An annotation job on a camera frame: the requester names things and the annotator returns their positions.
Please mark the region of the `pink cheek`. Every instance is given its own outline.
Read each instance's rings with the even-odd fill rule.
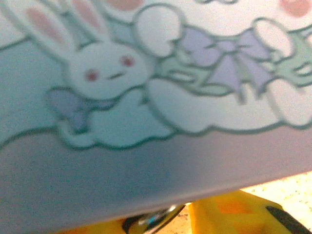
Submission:
[[[120,63],[124,67],[133,67],[135,65],[135,59],[132,56],[122,56]]]
[[[303,17],[311,11],[311,0],[280,0],[279,5],[295,18]]]
[[[86,74],[85,78],[88,82],[97,81],[98,80],[98,73],[97,72],[89,72],[88,74]]]
[[[133,11],[144,4],[145,0],[102,0],[120,11]]]

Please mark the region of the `purple bow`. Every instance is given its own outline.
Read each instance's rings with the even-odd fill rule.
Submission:
[[[187,28],[180,46],[190,55],[193,64],[213,70],[206,84],[221,84],[240,91],[239,66],[244,65],[252,76],[252,82],[261,92],[273,75],[259,63],[271,59],[270,50],[254,35],[245,31],[238,41],[216,40],[194,28]]]
[[[92,110],[106,111],[114,101],[83,99],[68,89],[53,89],[47,93],[47,101],[61,118],[69,120],[76,131],[87,128],[88,114]]]

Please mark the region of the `yellow plastic part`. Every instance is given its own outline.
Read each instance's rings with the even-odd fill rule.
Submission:
[[[59,232],[57,234],[125,234],[122,229],[123,220],[94,224],[86,227]]]
[[[190,205],[193,234],[292,234],[266,209],[274,202],[237,191]]]

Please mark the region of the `beige floor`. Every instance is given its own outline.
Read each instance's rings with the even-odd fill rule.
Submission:
[[[242,190],[282,205],[312,231],[312,172]],[[158,234],[192,234],[188,208]]]

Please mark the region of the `plastic surface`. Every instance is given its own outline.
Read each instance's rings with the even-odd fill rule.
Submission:
[[[311,171],[312,11],[293,4],[0,0],[0,233]]]

